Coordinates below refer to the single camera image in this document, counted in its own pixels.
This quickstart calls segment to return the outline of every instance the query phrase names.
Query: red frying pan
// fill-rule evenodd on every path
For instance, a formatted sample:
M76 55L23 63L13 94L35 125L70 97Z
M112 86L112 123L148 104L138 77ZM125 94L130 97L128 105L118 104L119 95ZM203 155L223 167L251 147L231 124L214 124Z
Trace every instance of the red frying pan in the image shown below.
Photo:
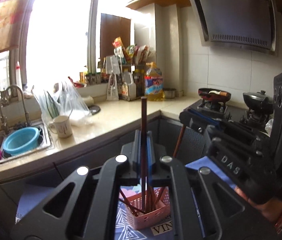
M227 102L231 98L231 93L214 88L200 88L198 94L204 100L213 102Z

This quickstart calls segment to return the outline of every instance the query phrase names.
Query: range hood vent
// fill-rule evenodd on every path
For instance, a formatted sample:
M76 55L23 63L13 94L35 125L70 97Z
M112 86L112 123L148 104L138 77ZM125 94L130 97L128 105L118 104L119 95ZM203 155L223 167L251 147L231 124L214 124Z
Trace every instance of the range hood vent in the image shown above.
M190 0L204 46L276 54L274 0Z

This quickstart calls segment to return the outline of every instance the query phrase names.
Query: yellow oil bottle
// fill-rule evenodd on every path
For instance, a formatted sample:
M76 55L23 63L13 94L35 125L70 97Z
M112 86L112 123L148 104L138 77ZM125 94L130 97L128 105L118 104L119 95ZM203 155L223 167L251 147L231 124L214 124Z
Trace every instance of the yellow oil bottle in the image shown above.
M145 96L149 101L161 101L163 98L163 77L161 70L155 62L146 64L149 69L146 71L145 80Z

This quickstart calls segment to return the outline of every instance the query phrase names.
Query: human hand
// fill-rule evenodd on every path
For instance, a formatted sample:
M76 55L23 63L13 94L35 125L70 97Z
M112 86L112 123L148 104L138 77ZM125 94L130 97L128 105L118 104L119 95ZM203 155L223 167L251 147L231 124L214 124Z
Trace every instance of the human hand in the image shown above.
M262 205L255 204L248 196L238 187L235 187L235 192L245 199L251 206L261 212L261 214L272 223L276 223L282 214L282 201L276 197L270 199L267 203Z

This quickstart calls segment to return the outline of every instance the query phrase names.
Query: faucet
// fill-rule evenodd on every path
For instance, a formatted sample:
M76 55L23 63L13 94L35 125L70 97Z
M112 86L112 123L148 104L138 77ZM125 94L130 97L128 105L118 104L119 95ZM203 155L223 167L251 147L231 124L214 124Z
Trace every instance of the faucet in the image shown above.
M26 119L26 123L28 126L31 126L31 122L30 122L30 118L29 118L29 113L28 111L26 110L25 108L25 103L24 103L24 95L23 95L23 91L21 88L19 88L17 85L11 85L9 86L5 92L4 92L4 95L6 95L7 91L9 90L9 88L16 88L20 91L21 95L22 95L22 103L23 103L23 109L24 109L24 113L25 113L25 119Z
M1 128L2 130L4 130L6 134L9 134L8 121L7 121L7 117L2 112L1 102L0 102L0 114L1 114L1 122L2 122Z

